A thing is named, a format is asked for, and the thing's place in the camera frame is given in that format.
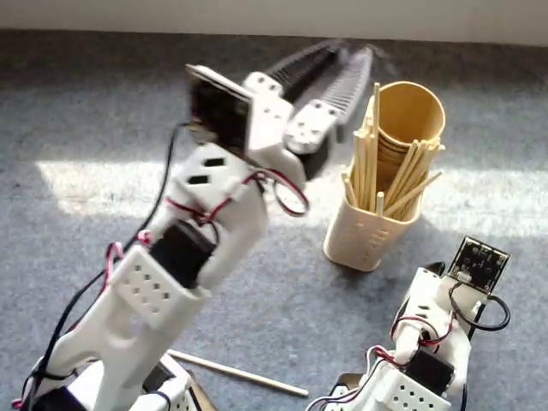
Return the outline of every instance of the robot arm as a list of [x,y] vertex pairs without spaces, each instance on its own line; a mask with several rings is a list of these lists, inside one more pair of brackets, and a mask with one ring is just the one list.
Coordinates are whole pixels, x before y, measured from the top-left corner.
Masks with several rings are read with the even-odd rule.
[[[491,295],[508,259],[466,237],[447,275],[419,268],[391,328],[395,349],[371,348],[375,365],[355,387],[337,384],[321,401],[325,411],[449,410],[448,397],[467,382],[474,328],[499,331],[509,322],[508,307]],[[475,323],[488,300],[504,308],[500,325]]]
[[[304,199],[280,173],[258,169],[216,144],[196,148],[170,182],[148,227],[150,242],[128,250],[92,308],[57,341],[46,371],[61,377],[34,387],[32,411],[48,409],[48,397],[60,395],[67,410],[69,403],[82,411],[131,409],[151,370],[211,299],[212,289],[265,233],[261,182],[268,176],[287,182]],[[215,225],[218,243],[202,230],[206,223]],[[133,319],[140,323],[137,330]],[[63,376],[89,360],[100,361],[102,370],[95,378],[97,395],[84,406],[74,397],[78,390],[66,390],[69,377]],[[23,409],[30,410],[31,387],[33,378]]]

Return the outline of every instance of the chopstick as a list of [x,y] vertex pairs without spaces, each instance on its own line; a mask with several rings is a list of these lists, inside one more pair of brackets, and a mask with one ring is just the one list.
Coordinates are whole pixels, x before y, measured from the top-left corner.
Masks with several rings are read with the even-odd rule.
[[405,194],[403,197],[401,197],[398,201],[396,201],[393,205],[391,205],[385,212],[385,216],[389,217],[391,214],[393,214],[395,211],[400,209],[405,203],[410,201],[411,199],[414,199],[417,195],[422,193],[422,191],[426,188],[426,186],[430,185],[434,180],[439,178],[443,174],[442,171],[438,171],[435,175],[431,176],[430,178],[424,180],[421,184],[419,184],[417,187],[412,189],[409,193]]

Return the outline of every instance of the cable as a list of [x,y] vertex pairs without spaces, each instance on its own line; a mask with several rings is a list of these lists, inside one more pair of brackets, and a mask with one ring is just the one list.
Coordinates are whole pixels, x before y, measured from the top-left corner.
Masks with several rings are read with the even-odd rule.
[[[262,169],[257,168],[255,169],[249,176],[244,178],[241,181],[241,185],[247,185],[252,181],[264,181],[270,178],[273,181],[273,189],[274,194],[276,197],[277,203],[282,207],[282,209],[289,214],[291,217],[302,217],[307,214],[308,209],[310,208],[310,203],[308,202],[308,198],[306,195],[284,174],[281,172],[274,170],[274,169]],[[276,191],[277,184],[282,184],[285,187],[287,187],[291,192],[293,192],[301,201],[302,205],[304,206],[304,211],[296,211],[289,206],[287,206],[278,196]],[[202,210],[197,210],[195,208],[189,207],[187,205],[181,204],[175,200],[173,200],[170,197],[167,197],[165,199],[171,206],[174,206],[175,208],[187,212],[190,214],[190,217],[196,221],[198,225],[204,225],[204,224],[214,224],[214,220],[217,216],[217,214],[227,205],[229,205],[233,199],[231,197],[226,197],[224,200],[222,200],[218,205],[213,207],[213,209],[210,212],[204,212]],[[216,231],[216,237],[218,238],[218,231],[215,225],[213,225],[214,230]]]
[[394,341],[394,333],[396,332],[396,327],[401,321],[419,321],[420,323],[428,325],[432,331],[434,331],[434,334],[436,334],[436,338],[439,338],[440,335],[438,333],[438,330],[430,323],[427,319],[423,319],[422,317],[416,316],[416,315],[405,315],[398,317],[396,321],[394,321],[394,324],[392,325],[392,328],[390,330],[390,337],[392,338],[392,341]]
[[322,406],[325,406],[329,403],[346,404],[353,401],[363,391],[367,383],[369,383],[369,381],[371,380],[378,366],[380,366],[380,364],[383,362],[387,362],[387,361],[384,359],[381,359],[373,366],[372,370],[368,374],[366,374],[367,375],[366,381],[363,384],[361,384],[359,388],[354,388],[341,396],[321,396],[320,398],[316,398],[314,401],[308,404],[308,407],[305,409],[305,411],[312,411],[320,403],[323,403]]
[[453,310],[455,311],[455,313],[465,322],[467,323],[468,325],[478,329],[478,330],[482,330],[482,331],[500,331],[504,328],[506,328],[506,326],[508,326],[509,322],[510,322],[510,309],[508,307],[508,305],[499,297],[497,297],[496,295],[488,295],[487,296],[487,300],[488,301],[495,301],[504,311],[504,319],[503,321],[501,321],[499,324],[497,325],[484,325],[484,324],[480,324],[476,321],[473,321],[471,319],[469,319],[466,315],[464,315],[464,313],[462,312],[462,310],[459,308],[459,306],[456,304],[456,301],[455,299],[453,298],[453,293],[455,292],[456,289],[458,289],[460,286],[462,285],[462,283],[457,283],[455,284],[450,290],[449,290],[449,300],[451,302],[451,306],[453,307]]
[[162,391],[151,391],[147,394],[148,396],[151,396],[151,395],[155,395],[155,396],[161,396],[165,402],[167,403],[168,405],[168,411],[171,411],[171,400],[170,398],[168,397],[168,395],[165,393],[165,392],[162,392]]
[[468,388],[466,384],[462,386],[462,400],[461,400],[461,411],[466,411],[466,403],[468,401]]
[[[174,148],[175,148],[176,139],[179,136],[180,131],[182,129],[186,128],[188,125],[190,125],[190,123],[187,123],[187,122],[179,123],[174,127],[173,131],[171,132],[170,143],[168,145],[167,156],[166,156],[165,166],[164,166],[164,175],[162,177],[162,183],[161,183],[160,189],[158,191],[156,201],[154,202],[154,206],[152,207],[152,209],[151,209],[150,213],[148,214],[148,216],[141,223],[140,227],[135,231],[135,233],[131,237],[131,239],[123,246],[122,250],[123,250],[124,253],[126,253],[129,250],[129,248],[134,243],[134,241],[137,238],[137,236],[139,235],[139,233],[143,229],[145,229],[145,227],[151,222],[152,217],[156,213],[156,211],[157,211],[157,209],[160,205],[160,202],[162,201],[162,198],[164,197],[165,188],[167,186],[167,182],[168,182],[168,179],[169,179],[169,176],[170,176],[170,169],[171,169],[171,163],[172,163],[172,160],[173,160],[173,151],[174,151]],[[42,357],[42,360],[40,361],[36,371],[31,374],[33,376],[33,382],[32,382],[31,389],[30,389],[28,399],[27,399],[28,400],[28,407],[27,407],[28,411],[33,411],[34,397],[36,396],[38,388],[42,384],[42,380],[45,377],[45,371],[47,370],[47,367],[49,365],[51,354],[53,352],[53,349],[55,347],[55,344],[56,344],[57,340],[62,335],[62,330],[63,330],[63,327],[64,327],[65,323],[67,322],[67,318],[69,317],[70,313],[72,312],[72,310],[73,310],[74,306],[76,305],[76,303],[78,302],[78,300],[84,295],[84,293],[86,293],[86,291],[92,285],[94,285],[104,275],[105,275],[105,270],[102,270],[98,275],[96,275],[94,278],[92,278],[84,287],[79,289],[74,294],[74,296],[72,297],[72,299],[70,300],[68,305],[65,307],[63,313],[61,314],[61,317],[60,317],[59,321],[57,322],[55,330],[53,331],[53,334],[51,335],[51,338],[50,338],[50,341],[48,343],[48,347],[45,351],[45,354]],[[95,300],[93,301],[91,306],[95,303],[95,301],[97,301],[100,294],[101,293],[99,292],[98,296],[95,298]],[[80,320],[89,311],[91,306],[74,323],[74,325],[76,325],[80,322]]]

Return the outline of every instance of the white wall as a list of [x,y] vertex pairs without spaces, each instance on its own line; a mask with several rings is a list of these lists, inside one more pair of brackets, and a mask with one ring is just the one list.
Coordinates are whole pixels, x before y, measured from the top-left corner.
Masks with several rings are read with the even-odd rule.
[[0,0],[0,27],[122,32],[548,45],[546,18],[548,0]]

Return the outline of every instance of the gray carpet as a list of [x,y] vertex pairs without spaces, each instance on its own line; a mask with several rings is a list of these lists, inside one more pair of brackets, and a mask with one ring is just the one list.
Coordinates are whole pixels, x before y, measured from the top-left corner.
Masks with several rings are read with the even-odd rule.
[[[152,206],[170,128],[187,109],[184,64],[243,80],[314,41],[0,33],[0,409],[18,395],[74,290],[101,268],[107,243],[125,241]],[[430,87],[447,112],[447,150],[436,166],[445,175],[428,189],[420,221],[370,275],[326,261],[331,193],[350,153],[348,142],[339,146],[307,187],[308,218],[272,204],[268,236],[176,347],[326,394],[339,374],[363,371],[366,348],[389,346],[417,266],[450,260],[473,235],[512,254],[497,293],[513,320],[474,338],[468,409],[543,409],[548,50],[376,44],[393,55],[400,78]],[[375,70],[375,80],[388,79]],[[189,147],[179,145],[181,158]],[[307,405],[193,369],[221,410]]]

